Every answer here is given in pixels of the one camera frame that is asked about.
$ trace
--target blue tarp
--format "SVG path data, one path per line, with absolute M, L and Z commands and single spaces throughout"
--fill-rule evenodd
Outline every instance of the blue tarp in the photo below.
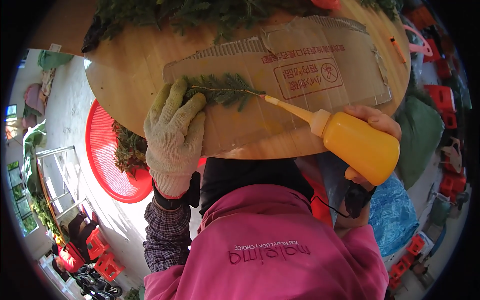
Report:
M 370 204 L 370 220 L 382 257 L 389 256 L 413 237 L 418 228 L 415 207 L 398 178 L 377 187 Z

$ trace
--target warning symbol on cardboard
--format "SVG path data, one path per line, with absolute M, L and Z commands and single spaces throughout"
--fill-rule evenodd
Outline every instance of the warning symbol on cardboard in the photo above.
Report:
M 338 80 L 338 70 L 333 64 L 324 63 L 322 65 L 322 76 L 328 82 L 333 83 Z

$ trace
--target green bag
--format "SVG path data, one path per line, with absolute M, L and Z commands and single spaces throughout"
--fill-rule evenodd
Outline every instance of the green bag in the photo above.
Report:
M 396 121 L 402 128 L 397 168 L 405 189 L 408 190 L 427 167 L 445 127 L 442 118 L 433 108 L 412 96 L 406 98 L 405 109 Z
M 51 69 L 56 69 L 61 65 L 66 64 L 71 61 L 73 55 L 65 53 L 57 53 L 47 50 L 40 51 L 38 55 L 38 65 L 42 67 L 44 71 L 49 71 Z

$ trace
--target scooter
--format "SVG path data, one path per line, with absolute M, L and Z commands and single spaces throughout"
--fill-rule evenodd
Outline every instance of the scooter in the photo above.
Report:
M 121 287 L 111 285 L 87 264 L 80 268 L 74 278 L 82 289 L 82 296 L 90 295 L 94 300 L 115 300 L 123 293 Z

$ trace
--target glue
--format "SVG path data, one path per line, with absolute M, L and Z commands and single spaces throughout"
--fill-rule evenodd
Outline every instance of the glue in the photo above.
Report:
M 400 143 L 395 137 L 344 112 L 310 112 L 270 96 L 261 98 L 308 122 L 312 133 L 323 138 L 325 148 L 371 184 L 381 185 L 393 173 L 400 156 Z

